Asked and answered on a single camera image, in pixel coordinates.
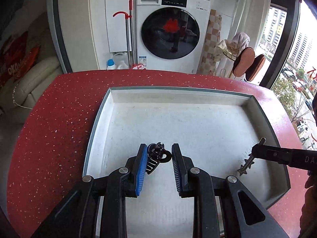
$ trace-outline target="black window frame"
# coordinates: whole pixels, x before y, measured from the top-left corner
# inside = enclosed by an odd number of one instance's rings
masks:
[[[280,42],[270,66],[259,84],[268,89],[271,89],[276,82],[291,52],[299,22],[300,0],[271,0],[271,7],[286,11],[287,14]]]

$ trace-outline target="white cord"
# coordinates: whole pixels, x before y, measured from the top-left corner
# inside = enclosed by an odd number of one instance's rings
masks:
[[[13,103],[15,104],[15,105],[17,105],[17,106],[20,106],[20,107],[22,107],[22,108],[26,108],[26,109],[31,109],[32,110],[32,108],[29,108],[29,107],[24,107],[24,106],[22,106],[22,105],[19,105],[15,100],[14,100],[14,93],[15,93],[15,89],[17,88],[17,86],[19,85],[19,83],[17,83],[17,85],[14,87],[14,89],[13,89],[13,93],[12,93],[12,99],[13,99]]]

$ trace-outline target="high-rise building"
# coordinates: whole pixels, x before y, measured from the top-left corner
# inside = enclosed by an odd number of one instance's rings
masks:
[[[274,50],[277,48],[280,42],[285,19],[285,11],[270,7],[264,28],[264,36],[267,40],[267,43],[270,43],[274,47]]]
[[[309,38],[306,34],[298,32],[295,37],[294,46],[291,50],[290,60],[293,66],[298,68],[304,68],[308,60],[310,50],[312,48],[313,40]]]

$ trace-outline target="blue bottle cap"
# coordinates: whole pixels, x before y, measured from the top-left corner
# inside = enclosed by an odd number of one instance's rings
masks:
[[[114,64],[115,64],[115,62],[112,59],[109,59],[108,62],[107,62],[108,66],[112,66]]]

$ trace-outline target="red handle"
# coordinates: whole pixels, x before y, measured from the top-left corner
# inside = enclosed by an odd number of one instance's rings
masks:
[[[113,17],[120,14],[120,13],[123,13],[125,15],[125,18],[126,20],[130,18],[129,14],[127,14],[126,12],[116,12],[114,15],[112,15]]]
[[[132,0],[129,0],[129,10],[130,10],[130,11],[132,11],[132,7],[133,7],[133,5],[132,5]]]

